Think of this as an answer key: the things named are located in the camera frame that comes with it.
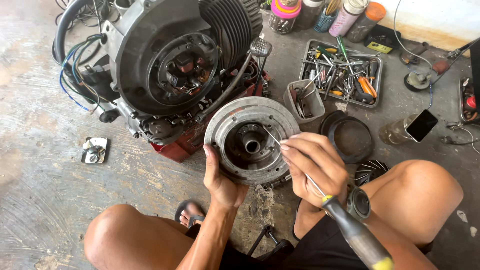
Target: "black shorts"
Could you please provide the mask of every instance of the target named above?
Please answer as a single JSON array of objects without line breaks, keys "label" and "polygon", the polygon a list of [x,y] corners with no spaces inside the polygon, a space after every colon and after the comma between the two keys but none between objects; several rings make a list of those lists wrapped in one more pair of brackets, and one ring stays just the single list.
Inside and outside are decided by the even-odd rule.
[{"label": "black shorts", "polygon": [[[200,226],[194,225],[187,236],[195,239]],[[420,249],[424,254],[431,244]],[[263,262],[237,251],[225,248],[220,269],[365,269],[368,268],[343,238],[335,220],[324,216],[298,243],[285,260]]]}]

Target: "orange bottle cap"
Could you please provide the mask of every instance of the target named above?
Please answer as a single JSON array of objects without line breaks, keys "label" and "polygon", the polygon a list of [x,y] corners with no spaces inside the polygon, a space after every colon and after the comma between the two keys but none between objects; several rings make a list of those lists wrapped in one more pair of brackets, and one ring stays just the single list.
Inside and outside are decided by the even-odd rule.
[{"label": "orange bottle cap", "polygon": [[387,10],[385,10],[385,7],[377,2],[370,2],[365,10],[365,15],[372,21],[380,21],[386,14]]}]

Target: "phone screen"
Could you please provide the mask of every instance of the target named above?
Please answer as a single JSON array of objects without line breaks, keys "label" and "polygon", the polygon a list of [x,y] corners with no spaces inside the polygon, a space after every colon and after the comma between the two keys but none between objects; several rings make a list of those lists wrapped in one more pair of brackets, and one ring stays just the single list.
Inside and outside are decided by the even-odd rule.
[{"label": "phone screen", "polygon": [[438,123],[438,119],[428,110],[423,110],[420,115],[407,127],[407,133],[416,142],[421,142]]}]

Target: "blue basket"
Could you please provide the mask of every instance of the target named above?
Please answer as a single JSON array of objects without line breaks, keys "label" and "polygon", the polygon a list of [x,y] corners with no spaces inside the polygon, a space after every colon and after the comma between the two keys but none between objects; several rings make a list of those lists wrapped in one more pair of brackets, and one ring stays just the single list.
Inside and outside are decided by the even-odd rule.
[{"label": "blue basket", "polygon": [[322,14],[320,14],[320,16],[318,16],[317,23],[313,27],[315,29],[315,31],[317,31],[319,33],[327,32],[328,29],[330,29],[330,26],[332,25],[333,21],[335,20],[335,18],[338,15],[338,10],[336,10],[334,14],[332,14],[330,16],[327,16],[327,15],[325,15],[325,10],[326,9],[324,9],[322,11]]}]

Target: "pink bottle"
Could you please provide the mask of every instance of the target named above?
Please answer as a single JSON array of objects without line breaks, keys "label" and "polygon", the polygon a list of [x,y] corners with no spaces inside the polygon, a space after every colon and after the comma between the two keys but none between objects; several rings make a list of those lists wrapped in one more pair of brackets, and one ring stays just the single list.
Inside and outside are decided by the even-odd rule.
[{"label": "pink bottle", "polygon": [[328,32],[344,36],[367,6],[368,0],[346,0]]}]

